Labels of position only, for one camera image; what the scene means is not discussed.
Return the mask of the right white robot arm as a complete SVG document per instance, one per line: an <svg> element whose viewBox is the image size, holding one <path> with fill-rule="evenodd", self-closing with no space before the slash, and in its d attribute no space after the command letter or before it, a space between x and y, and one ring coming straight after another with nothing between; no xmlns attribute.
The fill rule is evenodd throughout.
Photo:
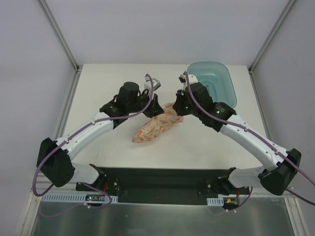
<svg viewBox="0 0 315 236"><path fill-rule="evenodd" d="M223 102L214 102L201 83L177 90L173 109L177 115L193 115L205 126L231 138L262 164L249 169L230 168L227 175L211 184L216 193L229 195L238 188L262 186L280 196L297 174L301 152L295 148L286 150L254 134L233 108Z"/></svg>

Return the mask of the floral mesh laundry bag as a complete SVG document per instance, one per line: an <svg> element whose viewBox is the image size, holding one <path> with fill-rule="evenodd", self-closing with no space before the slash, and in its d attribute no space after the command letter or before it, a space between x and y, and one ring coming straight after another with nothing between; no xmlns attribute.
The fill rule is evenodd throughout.
<svg viewBox="0 0 315 236"><path fill-rule="evenodd" d="M165 131L184 121L183 116L178 116L173 108L173 103L162 105L164 113L151 118L140 130L132 137L133 143L143 144L156 139Z"/></svg>

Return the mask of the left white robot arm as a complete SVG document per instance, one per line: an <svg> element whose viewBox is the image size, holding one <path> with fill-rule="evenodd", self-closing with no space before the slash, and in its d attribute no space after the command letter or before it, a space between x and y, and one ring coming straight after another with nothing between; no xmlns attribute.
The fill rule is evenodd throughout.
<svg viewBox="0 0 315 236"><path fill-rule="evenodd" d="M68 135L55 141L42 141L37 167L55 187L68 182L85 182L93 191L99 191L105 183L105 174L94 164L74 163L74 158L101 135L114 130L131 114L144 114L153 118L164 112L155 91L160 87L157 79L146 80L145 89L139 90L134 82L125 82L111 101L103 105L90 121Z"/></svg>

